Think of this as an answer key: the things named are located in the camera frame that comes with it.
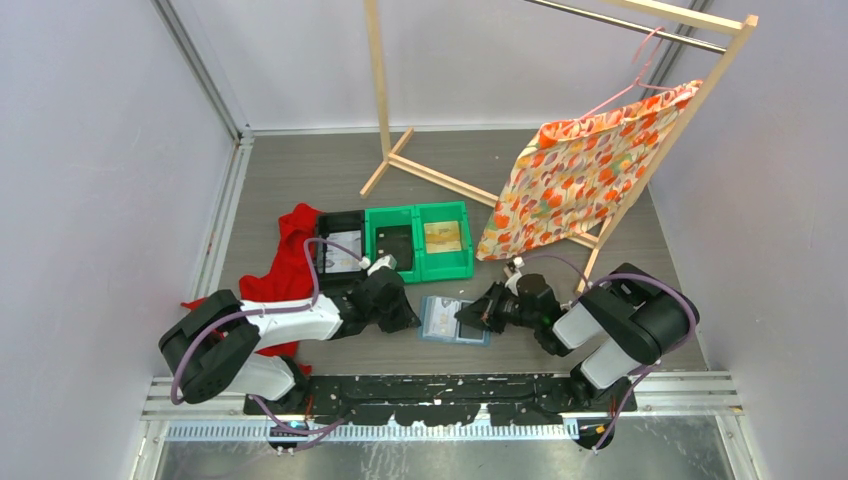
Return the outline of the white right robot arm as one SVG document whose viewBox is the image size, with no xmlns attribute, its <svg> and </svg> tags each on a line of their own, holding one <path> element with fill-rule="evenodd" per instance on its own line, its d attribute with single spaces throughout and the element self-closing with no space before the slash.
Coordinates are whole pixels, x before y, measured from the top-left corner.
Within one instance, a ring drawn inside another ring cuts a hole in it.
<svg viewBox="0 0 848 480">
<path fill-rule="evenodd" d="M 634 372 L 644 373 L 695 332 L 700 313 L 678 290 L 630 263 L 587 288 L 571 304 L 558 301 L 541 274 L 524 274 L 508 264 L 505 282 L 496 282 L 478 300 L 462 307 L 457 321 L 493 333 L 506 326 L 529 328 L 547 353 L 565 357 L 600 334 L 606 340 L 570 372 L 574 403 L 596 410 L 611 387 Z"/>
</svg>

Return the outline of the dark credit card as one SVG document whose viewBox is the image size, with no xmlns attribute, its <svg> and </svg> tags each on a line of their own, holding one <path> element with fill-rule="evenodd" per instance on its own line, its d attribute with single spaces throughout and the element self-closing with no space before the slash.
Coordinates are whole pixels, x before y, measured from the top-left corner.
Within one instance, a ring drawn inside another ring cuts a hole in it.
<svg viewBox="0 0 848 480">
<path fill-rule="evenodd" d="M 485 329 L 481 329 L 473 322 L 460 322 L 458 338 L 471 342 L 485 342 L 488 338 L 488 333 Z"/>
</svg>

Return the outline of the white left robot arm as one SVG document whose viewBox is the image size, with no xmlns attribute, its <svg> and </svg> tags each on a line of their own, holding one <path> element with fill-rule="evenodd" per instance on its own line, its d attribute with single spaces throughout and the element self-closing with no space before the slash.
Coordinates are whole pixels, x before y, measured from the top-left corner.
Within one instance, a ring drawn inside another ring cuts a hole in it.
<svg viewBox="0 0 848 480">
<path fill-rule="evenodd" d="M 175 405 L 234 392 L 293 414 L 305 405 L 305 376 L 291 355 L 266 356 L 265 349 L 339 340 L 369 325 L 391 334 L 419 324 L 404 280 L 393 269 L 380 267 L 346 292 L 310 299 L 255 302 L 219 290 L 167 330 L 158 348 L 173 374 L 170 397 Z"/>
</svg>

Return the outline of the blue card holder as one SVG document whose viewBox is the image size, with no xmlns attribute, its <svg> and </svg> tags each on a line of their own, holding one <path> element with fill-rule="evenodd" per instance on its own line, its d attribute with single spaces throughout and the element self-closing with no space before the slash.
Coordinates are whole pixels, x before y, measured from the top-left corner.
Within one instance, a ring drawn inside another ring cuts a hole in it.
<svg viewBox="0 0 848 480">
<path fill-rule="evenodd" d="M 458 312 L 470 304 L 470 301 L 450 297 L 424 296 L 419 314 L 419 338 L 449 344 L 488 346 L 488 331 L 464 325 L 457 318 Z"/>
</svg>

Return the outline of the white silver credit card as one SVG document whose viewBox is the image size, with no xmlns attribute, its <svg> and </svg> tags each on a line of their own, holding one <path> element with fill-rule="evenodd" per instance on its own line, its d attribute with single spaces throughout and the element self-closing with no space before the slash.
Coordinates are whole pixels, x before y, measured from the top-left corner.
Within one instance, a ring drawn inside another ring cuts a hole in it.
<svg viewBox="0 0 848 480">
<path fill-rule="evenodd" d="M 455 315 L 461 308 L 461 303 L 455 299 L 437 298 L 431 305 L 429 334 L 438 337 L 452 338 L 456 333 L 457 320 Z"/>
</svg>

